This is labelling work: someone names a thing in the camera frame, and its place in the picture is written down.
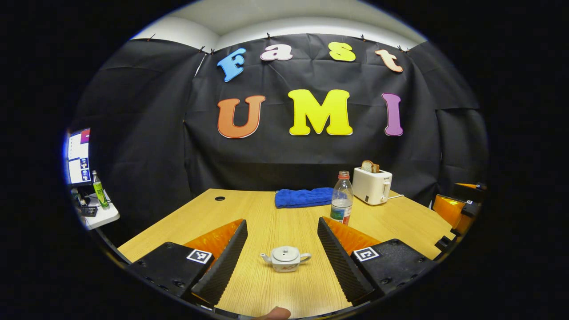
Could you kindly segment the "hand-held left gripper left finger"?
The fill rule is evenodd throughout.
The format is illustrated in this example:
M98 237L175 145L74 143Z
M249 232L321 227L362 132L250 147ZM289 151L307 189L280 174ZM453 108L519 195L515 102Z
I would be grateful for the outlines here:
M247 237L247 222L238 219L186 245L165 242L132 262L128 271L187 302L214 307L225 292Z

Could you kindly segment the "white toaster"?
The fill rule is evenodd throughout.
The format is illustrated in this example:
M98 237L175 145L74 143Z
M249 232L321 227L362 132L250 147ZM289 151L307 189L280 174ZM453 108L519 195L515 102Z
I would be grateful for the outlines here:
M379 205L386 203L392 186L393 174L380 170L378 173L371 173L354 168L353 173L353 194L356 198L369 205Z

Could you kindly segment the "computer monitor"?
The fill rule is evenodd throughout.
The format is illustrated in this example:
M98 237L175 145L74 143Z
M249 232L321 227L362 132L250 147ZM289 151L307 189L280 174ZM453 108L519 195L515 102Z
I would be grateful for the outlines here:
M92 184L90 136L90 128L67 134L64 147L66 182L73 187Z

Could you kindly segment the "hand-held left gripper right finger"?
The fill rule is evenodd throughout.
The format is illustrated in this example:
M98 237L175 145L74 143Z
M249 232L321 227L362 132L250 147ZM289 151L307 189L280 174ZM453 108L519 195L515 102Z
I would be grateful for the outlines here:
M353 306L400 291L437 265L399 239L379 243L329 217L319 218L317 234Z

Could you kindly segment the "black backdrop cloth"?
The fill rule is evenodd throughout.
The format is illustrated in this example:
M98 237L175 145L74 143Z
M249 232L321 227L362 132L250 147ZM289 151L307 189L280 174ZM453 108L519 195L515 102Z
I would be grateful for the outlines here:
M70 130L118 207L120 246L209 190L332 187L364 160L421 205L486 180L480 106L430 42L407 52L326 34L256 39L207 55L133 39L86 87Z

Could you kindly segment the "clear plastic water bottle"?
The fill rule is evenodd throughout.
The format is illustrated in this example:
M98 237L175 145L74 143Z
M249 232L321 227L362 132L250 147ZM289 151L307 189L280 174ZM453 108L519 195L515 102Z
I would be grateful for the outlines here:
M333 187L330 218L348 225L352 213L352 206L353 187L350 182L350 174L348 171L341 171L338 174L338 181Z

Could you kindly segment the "white side table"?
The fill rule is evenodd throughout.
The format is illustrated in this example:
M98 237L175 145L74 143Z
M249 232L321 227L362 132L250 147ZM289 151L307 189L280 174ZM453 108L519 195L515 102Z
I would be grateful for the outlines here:
M102 208L96 194L80 195L77 188L71 189L72 201L79 221L87 230L99 228L103 225L116 221L120 218L118 209L115 207L106 190L103 190L108 203L107 208ZM84 216L85 207L96 208L94 216Z

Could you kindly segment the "blue towel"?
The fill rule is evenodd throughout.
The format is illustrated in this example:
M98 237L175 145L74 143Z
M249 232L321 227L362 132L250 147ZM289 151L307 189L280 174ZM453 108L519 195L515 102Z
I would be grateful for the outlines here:
M274 197L276 208L307 208L331 204L333 188L313 190L279 190Z

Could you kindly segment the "green bottle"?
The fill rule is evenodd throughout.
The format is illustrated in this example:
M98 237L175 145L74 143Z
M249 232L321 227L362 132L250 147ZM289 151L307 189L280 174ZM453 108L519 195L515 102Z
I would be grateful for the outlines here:
M108 199L106 197L104 187L102 187L102 182L96 170L92 171L92 184L97 196L98 203L100 203L100 207L102 207L103 209L109 209L110 206L108 204Z

